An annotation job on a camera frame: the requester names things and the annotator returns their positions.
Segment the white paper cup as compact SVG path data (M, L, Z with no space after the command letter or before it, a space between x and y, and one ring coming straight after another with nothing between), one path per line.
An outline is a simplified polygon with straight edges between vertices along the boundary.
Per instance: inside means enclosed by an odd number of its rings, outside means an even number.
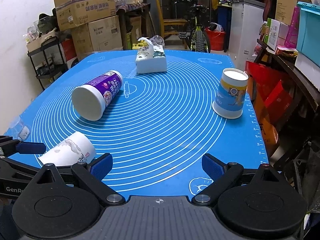
M75 132L38 159L43 165L52 163L55 166L72 166L79 161L89 164L95 156L96 150L89 139Z

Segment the clear plastic cup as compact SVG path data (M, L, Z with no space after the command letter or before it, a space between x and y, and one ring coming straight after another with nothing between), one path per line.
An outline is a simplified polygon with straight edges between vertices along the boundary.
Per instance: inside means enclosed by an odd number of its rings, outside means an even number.
M30 135L30 128L17 116L9 125L10 134L14 139L25 141Z

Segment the purple paper cup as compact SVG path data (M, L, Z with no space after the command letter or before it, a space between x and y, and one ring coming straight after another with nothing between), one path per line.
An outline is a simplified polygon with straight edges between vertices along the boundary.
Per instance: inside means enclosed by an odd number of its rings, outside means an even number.
M120 72L110 70L72 91L72 104L84 119L97 121L123 85Z

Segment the blue yellow paper cup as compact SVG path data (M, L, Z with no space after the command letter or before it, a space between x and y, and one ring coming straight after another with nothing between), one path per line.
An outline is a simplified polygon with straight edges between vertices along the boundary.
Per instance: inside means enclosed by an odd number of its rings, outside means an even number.
M226 119L237 119L242 115L247 90L248 75L236 68L222 71L219 87L212 108Z

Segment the black metal shelf rack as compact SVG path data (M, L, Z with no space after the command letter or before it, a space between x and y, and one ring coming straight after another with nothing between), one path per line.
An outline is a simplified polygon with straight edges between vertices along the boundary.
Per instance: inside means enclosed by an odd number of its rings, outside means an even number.
M42 80L52 80L54 82L55 76L58 73L64 74L68 70L67 62L64 59L60 44L60 40L57 36L49 36L48 38L45 38L44 41L40 42L39 48L33 49L31 51L28 50L27 52L27 55L34 69L35 76L38 82L40 83L40 86L43 91L45 90L45 87L42 83ZM54 59L50 60L49 56L47 56L46 50L52 47L58 48L62 63L56 63ZM33 56L37 54L40 54L44 57L44 65L40 68L36 68L35 63L33 61Z

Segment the dark wooden side table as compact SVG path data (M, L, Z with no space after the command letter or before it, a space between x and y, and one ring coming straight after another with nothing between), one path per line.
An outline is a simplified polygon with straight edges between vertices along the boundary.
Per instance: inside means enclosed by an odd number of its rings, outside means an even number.
M269 52L267 50L269 47L259 38L257 38L257 43L261 46L261 50L255 58L255 63L265 64L275 70L285 72L292 82L298 86L315 116L319 116L319 91L317 88L298 70L292 61Z

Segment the blue silicone mat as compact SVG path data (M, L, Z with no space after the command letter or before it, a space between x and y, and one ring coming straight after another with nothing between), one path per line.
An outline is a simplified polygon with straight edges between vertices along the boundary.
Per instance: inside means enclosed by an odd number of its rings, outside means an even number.
M242 116L228 120L212 109L222 71L233 66L226 55L166 50L165 73L138 75L136 52L92 54L59 77L21 114L29 141L56 146L74 132L110 153L105 184L124 197L192 197L212 180L203 171L209 153L224 163L257 168L268 161L249 98ZM78 115L71 102L75 87L116 70L123 86L98 121Z

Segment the lower cardboard box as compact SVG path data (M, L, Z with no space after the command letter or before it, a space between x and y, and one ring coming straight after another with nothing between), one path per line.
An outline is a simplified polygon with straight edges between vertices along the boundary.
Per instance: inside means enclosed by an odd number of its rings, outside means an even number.
M117 15L73 28L71 35L79 61L94 52L123 50Z

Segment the top open cardboard box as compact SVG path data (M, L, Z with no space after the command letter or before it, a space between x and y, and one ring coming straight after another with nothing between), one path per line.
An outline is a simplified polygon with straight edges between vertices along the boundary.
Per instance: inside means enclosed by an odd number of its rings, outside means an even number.
M61 31L116 14L115 0L54 0L54 4Z

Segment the white tissue box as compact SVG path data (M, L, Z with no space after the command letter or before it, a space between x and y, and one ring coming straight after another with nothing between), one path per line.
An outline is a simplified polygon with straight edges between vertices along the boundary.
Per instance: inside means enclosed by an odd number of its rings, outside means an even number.
M167 72L167 58L163 48L163 41L153 43L152 40L141 37L138 43L143 42L144 46L139 47L136 56L137 74L151 74Z

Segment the green white carton box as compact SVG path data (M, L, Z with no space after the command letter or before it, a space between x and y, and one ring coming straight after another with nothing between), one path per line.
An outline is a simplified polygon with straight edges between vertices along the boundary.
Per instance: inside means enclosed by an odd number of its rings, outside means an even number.
M277 20L268 18L264 43L274 51L277 48L279 30L280 30L280 22Z

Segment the teal plastic storage bin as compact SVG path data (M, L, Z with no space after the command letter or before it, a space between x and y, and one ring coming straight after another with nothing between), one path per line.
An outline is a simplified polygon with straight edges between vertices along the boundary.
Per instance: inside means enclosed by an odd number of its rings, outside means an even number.
M319 5L298 2L300 10L297 50L319 66L320 12Z

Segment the red plastic bucket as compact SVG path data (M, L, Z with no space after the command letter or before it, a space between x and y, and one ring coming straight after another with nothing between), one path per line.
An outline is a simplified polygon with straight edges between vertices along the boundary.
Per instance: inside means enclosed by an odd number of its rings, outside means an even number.
M222 51L225 43L224 31L212 31L209 28L205 29L209 37L210 49L215 51Z

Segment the green black bicycle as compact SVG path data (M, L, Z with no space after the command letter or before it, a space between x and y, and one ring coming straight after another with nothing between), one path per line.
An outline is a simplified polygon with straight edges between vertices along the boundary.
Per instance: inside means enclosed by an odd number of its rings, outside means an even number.
M199 0L171 0L173 4L182 3L187 6L187 19L183 30L178 32L179 38L190 51L210 53L210 41L205 31L208 26L207 8Z

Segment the white chest freezer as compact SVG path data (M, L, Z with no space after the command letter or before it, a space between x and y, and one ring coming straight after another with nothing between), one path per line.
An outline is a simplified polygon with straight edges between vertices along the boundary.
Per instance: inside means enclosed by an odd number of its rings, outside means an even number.
M265 4L240 0L232 4L231 32L228 52L235 68L245 69L246 61L254 61L254 48L263 25Z

